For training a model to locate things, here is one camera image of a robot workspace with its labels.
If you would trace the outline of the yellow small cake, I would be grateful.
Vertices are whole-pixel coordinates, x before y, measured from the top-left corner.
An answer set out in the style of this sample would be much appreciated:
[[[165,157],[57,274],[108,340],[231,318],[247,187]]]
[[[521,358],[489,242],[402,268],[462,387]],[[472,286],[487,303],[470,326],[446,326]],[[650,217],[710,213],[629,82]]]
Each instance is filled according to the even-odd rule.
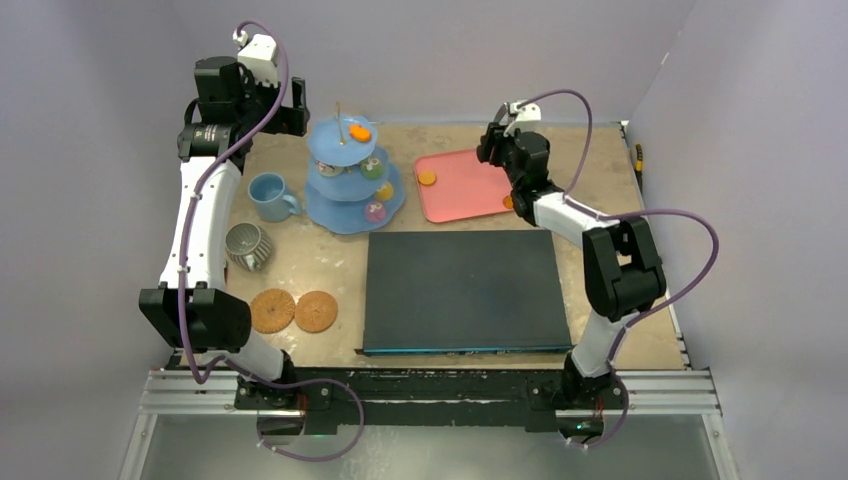
[[[391,182],[385,182],[375,193],[374,199],[379,202],[388,202],[395,195],[395,189]]]

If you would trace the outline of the orange flower cookie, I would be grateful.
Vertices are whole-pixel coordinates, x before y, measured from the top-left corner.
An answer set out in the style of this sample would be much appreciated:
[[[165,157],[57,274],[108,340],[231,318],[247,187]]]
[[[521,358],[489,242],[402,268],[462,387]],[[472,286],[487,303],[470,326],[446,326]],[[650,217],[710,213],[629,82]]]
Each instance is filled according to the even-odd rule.
[[[368,143],[372,139],[371,131],[358,123],[351,123],[348,125],[348,134],[349,137],[359,143]]]

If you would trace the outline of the orange round cookie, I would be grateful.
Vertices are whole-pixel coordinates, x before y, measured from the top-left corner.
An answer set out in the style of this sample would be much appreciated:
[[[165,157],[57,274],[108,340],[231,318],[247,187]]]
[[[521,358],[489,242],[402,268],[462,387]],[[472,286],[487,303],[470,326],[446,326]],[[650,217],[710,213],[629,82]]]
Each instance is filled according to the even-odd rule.
[[[437,176],[431,170],[423,170],[417,174],[417,180],[420,185],[431,186],[437,181]]]

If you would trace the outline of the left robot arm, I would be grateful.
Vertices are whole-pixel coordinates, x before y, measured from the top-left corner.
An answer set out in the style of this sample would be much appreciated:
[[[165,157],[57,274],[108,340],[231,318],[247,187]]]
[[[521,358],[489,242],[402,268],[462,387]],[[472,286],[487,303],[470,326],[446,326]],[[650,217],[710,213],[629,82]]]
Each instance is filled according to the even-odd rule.
[[[302,79],[281,80],[286,62],[215,56],[194,65],[196,97],[177,137],[180,204],[167,263],[138,305],[163,340],[184,350],[199,384],[225,363],[272,408],[297,399],[289,355],[251,327],[248,304],[226,291],[231,206],[258,133],[302,136],[308,111]]]

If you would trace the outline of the blue three-tier cake stand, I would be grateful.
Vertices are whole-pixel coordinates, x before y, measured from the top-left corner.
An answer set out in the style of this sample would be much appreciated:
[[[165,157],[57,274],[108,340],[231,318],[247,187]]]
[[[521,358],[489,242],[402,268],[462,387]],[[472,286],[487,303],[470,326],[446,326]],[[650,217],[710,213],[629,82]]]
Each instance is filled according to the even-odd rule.
[[[372,133],[368,143],[352,140],[348,125],[362,124]],[[364,116],[336,111],[332,116],[315,123],[308,136],[309,162],[304,186],[306,211],[309,218],[326,230],[342,235],[374,231],[389,224],[403,206],[406,198],[400,171],[391,161],[389,153],[378,143],[377,127]],[[360,173],[359,163],[370,157],[380,158],[385,165],[384,175],[377,180],[366,180]],[[318,160],[344,168],[336,177],[321,176],[314,162]],[[372,224],[364,218],[364,207],[374,199],[374,193],[385,183],[391,182],[395,195],[382,202],[387,217]]]

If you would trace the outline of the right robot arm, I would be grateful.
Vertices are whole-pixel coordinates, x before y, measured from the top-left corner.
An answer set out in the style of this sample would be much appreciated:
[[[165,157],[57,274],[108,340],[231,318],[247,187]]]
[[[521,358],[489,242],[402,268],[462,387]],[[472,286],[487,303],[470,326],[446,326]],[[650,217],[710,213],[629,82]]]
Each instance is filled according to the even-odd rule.
[[[584,407],[612,385],[613,361],[629,322],[664,295],[666,279],[645,218],[609,219],[550,180],[550,142],[535,130],[540,119],[534,104],[502,105],[476,155],[504,170],[511,186],[507,204],[520,218],[582,252],[591,312],[581,340],[566,355],[554,397]]]

